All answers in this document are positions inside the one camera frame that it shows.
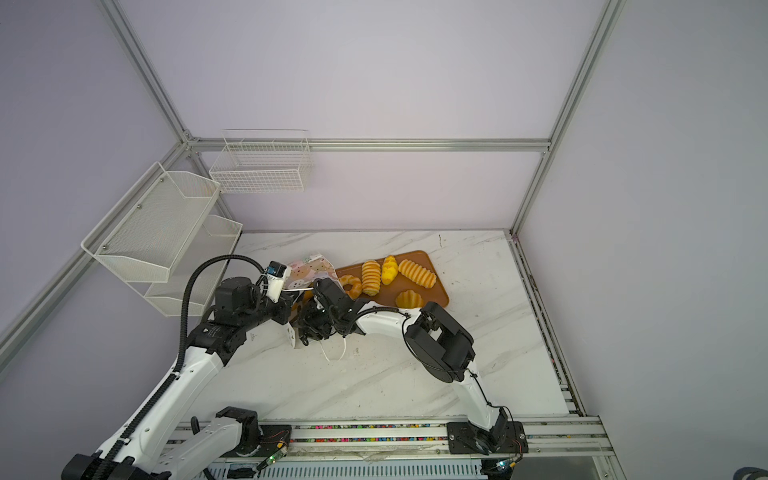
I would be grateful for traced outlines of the orange ring doughnut fake bread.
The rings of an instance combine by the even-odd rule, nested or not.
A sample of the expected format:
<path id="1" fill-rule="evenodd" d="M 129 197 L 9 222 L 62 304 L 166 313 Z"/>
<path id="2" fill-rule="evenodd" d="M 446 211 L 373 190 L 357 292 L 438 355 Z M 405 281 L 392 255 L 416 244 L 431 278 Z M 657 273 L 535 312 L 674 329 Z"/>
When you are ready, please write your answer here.
<path id="1" fill-rule="evenodd" d="M 362 281 L 354 275 L 343 275 L 339 282 L 345 293 L 353 300 L 357 299 L 363 290 Z"/>

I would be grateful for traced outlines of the cartoon animal paper gift bag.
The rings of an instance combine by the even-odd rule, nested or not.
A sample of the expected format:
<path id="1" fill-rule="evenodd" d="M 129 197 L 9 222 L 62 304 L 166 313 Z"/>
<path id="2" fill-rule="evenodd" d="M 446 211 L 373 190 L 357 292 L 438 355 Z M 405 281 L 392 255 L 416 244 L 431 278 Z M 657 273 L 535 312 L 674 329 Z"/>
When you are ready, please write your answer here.
<path id="1" fill-rule="evenodd" d="M 317 280 L 330 279 L 343 289 L 336 269 L 322 254 L 310 254 L 290 264 L 291 274 L 283 292 L 291 296 L 289 323 L 286 327 L 292 349 L 308 346 L 311 342 L 322 343 L 336 334 L 330 320 L 322 315 L 322 306 L 314 300 L 314 284 Z"/>

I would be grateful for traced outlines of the yellow ridged fake bread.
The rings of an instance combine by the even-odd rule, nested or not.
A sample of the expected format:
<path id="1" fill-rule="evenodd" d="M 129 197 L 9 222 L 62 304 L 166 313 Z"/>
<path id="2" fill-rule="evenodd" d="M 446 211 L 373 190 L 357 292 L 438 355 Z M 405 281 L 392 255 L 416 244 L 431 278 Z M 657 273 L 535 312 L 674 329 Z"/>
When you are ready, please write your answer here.
<path id="1" fill-rule="evenodd" d="M 381 265 L 375 260 L 368 260 L 361 266 L 362 293 L 375 297 L 381 289 Z"/>

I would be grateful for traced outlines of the yellow oblong fake bread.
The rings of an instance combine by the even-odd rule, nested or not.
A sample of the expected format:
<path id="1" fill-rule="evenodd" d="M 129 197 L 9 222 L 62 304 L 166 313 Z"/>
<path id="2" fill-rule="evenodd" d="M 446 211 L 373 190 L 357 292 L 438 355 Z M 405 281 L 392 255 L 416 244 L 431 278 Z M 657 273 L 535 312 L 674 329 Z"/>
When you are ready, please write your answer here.
<path id="1" fill-rule="evenodd" d="M 398 262 L 393 255 L 387 256 L 381 265 L 381 283 L 390 285 L 398 276 Z"/>

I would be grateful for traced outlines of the yellow striped shell fake bread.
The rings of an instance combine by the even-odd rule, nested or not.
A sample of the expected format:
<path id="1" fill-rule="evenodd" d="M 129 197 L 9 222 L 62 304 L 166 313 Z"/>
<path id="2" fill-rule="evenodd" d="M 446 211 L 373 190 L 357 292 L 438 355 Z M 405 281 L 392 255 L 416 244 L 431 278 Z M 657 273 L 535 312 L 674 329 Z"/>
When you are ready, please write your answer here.
<path id="1" fill-rule="evenodd" d="M 396 296 L 395 304 L 401 309 L 420 309 L 425 305 L 425 300 L 416 291 L 405 290 Z"/>

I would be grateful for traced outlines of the yellow round fake bread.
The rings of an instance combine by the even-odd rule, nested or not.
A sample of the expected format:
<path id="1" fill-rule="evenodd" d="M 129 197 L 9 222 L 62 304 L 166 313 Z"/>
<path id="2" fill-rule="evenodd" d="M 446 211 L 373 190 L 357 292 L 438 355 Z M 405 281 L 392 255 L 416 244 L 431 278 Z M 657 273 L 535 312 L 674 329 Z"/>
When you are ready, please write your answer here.
<path id="1" fill-rule="evenodd" d="M 404 259 L 398 265 L 398 271 L 414 284 L 431 289 L 437 282 L 437 275 L 426 267 L 410 260 Z"/>

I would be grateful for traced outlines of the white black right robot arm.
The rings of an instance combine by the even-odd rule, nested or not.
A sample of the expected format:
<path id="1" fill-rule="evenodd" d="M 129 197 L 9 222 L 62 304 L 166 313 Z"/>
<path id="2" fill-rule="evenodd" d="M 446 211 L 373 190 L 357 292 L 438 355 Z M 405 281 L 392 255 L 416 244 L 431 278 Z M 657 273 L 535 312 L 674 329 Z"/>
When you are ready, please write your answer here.
<path id="1" fill-rule="evenodd" d="M 333 335 L 400 339 L 427 373 L 453 386 L 465 408 L 472 450 L 496 453 L 508 439 L 512 416 L 506 407 L 493 404 L 483 390 L 472 335 L 437 303 L 415 308 L 384 306 L 352 299 L 340 285 L 322 279 L 314 282 L 312 298 L 299 308 L 294 324 L 305 345 Z"/>

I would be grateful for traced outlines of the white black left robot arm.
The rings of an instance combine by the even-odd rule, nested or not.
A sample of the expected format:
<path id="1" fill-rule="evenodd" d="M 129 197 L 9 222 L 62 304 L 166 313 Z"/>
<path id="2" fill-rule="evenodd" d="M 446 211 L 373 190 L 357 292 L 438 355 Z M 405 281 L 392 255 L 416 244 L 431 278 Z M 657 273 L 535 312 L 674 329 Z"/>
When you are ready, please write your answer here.
<path id="1" fill-rule="evenodd" d="M 292 301 L 286 278 L 267 274 L 253 284 L 245 277 L 222 282 L 213 311 L 181 342 L 182 350 L 162 380 L 127 423 L 90 455 L 76 454 L 64 479 L 192 479 L 227 454 L 260 458 L 261 473 L 285 456 L 292 429 L 263 430 L 253 410 L 227 406 L 190 439 L 168 450 L 166 443 L 204 387 L 223 370 L 247 334 L 266 320 L 287 322 Z"/>

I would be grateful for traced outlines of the brown rectangular tray mat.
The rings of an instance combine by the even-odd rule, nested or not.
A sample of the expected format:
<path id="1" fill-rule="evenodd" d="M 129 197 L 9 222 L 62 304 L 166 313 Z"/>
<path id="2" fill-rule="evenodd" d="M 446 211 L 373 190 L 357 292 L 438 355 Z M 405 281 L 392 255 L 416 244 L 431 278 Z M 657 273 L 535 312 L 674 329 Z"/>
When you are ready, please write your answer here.
<path id="1" fill-rule="evenodd" d="M 414 263 L 430 270 L 434 274 L 437 274 L 437 269 L 434 267 L 429 255 L 423 250 L 415 250 L 402 254 L 395 254 L 395 259 L 398 263 L 402 260 L 411 260 Z M 376 303 L 384 306 L 395 307 L 396 297 L 407 290 L 413 290 L 418 293 L 425 303 L 435 302 L 442 307 L 447 307 L 450 303 L 450 298 L 446 292 L 439 276 L 436 276 L 435 285 L 432 288 L 425 288 L 412 282 L 410 279 L 403 277 L 401 274 L 393 280 L 389 285 L 382 285 L 378 295 L 371 297 L 364 293 L 360 297 L 366 301 L 375 301 Z"/>

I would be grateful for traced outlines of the white mesh wall shelf lower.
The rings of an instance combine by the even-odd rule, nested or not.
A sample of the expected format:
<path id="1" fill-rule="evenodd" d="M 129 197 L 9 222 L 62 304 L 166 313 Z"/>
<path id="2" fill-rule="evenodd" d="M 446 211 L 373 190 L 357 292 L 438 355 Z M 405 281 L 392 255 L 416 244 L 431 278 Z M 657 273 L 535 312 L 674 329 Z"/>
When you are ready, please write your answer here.
<path id="1" fill-rule="evenodd" d="M 242 224 L 209 215 L 194 236 L 189 248 L 167 283 L 152 283 L 142 297 L 162 315 L 178 317 L 187 282 L 203 262 L 231 254 L 241 236 Z M 226 262 L 207 267 L 196 279 L 189 302 L 190 317 L 199 317 L 208 307 L 214 289 L 221 281 Z"/>

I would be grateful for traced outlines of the white mesh wall shelf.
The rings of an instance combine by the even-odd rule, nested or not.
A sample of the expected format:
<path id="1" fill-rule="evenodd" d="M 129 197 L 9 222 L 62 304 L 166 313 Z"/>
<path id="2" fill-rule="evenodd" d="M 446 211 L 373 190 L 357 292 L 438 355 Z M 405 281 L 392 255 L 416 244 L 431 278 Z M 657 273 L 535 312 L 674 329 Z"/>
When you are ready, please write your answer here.
<path id="1" fill-rule="evenodd" d="M 220 184 L 153 164 L 81 248 L 125 283 L 166 283 L 220 195 Z"/>
<path id="2" fill-rule="evenodd" d="M 231 254 L 241 236 L 242 224 L 209 215 L 194 236 L 189 248 L 167 283 L 152 283 L 142 297 L 162 315 L 178 317 L 187 282 L 203 262 Z M 221 281 L 226 262 L 207 267 L 196 279 L 189 302 L 190 317 L 199 317 L 208 307 L 214 289 Z"/>

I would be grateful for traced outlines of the white mesh wall shelf upper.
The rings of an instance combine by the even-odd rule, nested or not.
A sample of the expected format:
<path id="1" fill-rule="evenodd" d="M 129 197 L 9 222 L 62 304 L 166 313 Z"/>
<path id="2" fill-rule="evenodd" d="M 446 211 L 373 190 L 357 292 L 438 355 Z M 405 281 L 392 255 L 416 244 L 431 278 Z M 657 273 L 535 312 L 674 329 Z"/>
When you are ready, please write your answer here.
<path id="1" fill-rule="evenodd" d="M 220 184 L 153 164 L 81 248 L 125 283 L 166 283 L 220 195 Z"/>

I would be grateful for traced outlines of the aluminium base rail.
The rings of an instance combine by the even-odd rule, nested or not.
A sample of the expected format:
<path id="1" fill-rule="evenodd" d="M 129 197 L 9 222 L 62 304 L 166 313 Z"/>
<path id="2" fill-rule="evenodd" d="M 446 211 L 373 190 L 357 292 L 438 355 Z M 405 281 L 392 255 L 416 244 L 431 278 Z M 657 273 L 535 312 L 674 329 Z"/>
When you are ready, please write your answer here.
<path id="1" fill-rule="evenodd" d="M 342 422 L 321 424 L 259 422 L 253 411 L 227 408 L 175 447 L 168 441 L 177 425 L 126 424 L 97 450 L 107 462 L 127 462 L 147 474 L 166 472 L 187 479 L 216 459 L 260 458 L 280 452 L 291 458 L 318 460 L 391 460 L 453 455 L 480 458 L 510 468 L 527 455 L 608 456 L 614 449 L 595 417 L 564 417 L 518 422 L 486 432 L 470 422 Z"/>

